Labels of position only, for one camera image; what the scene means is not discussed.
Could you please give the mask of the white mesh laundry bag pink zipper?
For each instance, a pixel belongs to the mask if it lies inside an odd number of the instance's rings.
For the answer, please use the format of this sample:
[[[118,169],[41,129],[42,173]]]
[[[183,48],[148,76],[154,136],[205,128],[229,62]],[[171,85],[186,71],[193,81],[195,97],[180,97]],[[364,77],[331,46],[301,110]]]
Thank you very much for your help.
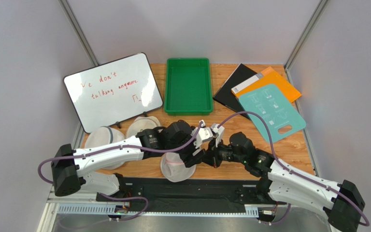
[[[189,179],[195,173],[196,168],[196,165],[187,168],[177,153],[169,152],[161,157],[161,172],[166,179],[174,183]]]

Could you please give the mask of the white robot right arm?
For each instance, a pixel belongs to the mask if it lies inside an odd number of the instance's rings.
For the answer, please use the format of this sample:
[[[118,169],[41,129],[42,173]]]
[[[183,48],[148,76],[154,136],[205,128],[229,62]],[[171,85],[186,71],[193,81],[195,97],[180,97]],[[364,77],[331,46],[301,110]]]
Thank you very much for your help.
[[[299,206],[319,214],[342,232],[357,231],[365,202],[353,182],[338,183],[299,170],[255,148],[241,132],[233,134],[229,142],[210,141],[205,163],[214,167],[222,161],[241,163],[259,178],[255,193],[260,200]]]

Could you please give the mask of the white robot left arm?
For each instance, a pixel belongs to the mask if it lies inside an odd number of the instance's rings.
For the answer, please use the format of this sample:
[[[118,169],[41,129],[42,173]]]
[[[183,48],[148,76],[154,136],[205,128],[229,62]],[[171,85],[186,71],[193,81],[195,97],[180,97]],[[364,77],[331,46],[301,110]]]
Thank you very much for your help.
[[[200,163],[204,155],[200,147],[212,137],[204,121],[193,127],[179,120],[168,127],[145,129],[123,141],[99,147],[73,149],[70,144],[62,145],[51,161],[54,193],[58,197],[69,196],[94,184],[94,189],[112,195],[118,187],[112,187],[108,177],[97,181],[96,170],[170,152],[179,154],[189,168]]]

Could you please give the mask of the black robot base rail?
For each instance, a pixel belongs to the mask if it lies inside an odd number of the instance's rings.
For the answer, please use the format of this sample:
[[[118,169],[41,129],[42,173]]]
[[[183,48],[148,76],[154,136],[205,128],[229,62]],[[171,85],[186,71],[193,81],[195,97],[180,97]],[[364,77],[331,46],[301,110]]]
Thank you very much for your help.
[[[173,183],[163,178],[122,178],[116,198],[145,197],[147,212],[243,213],[246,204],[275,205],[256,193],[256,180],[188,179]]]

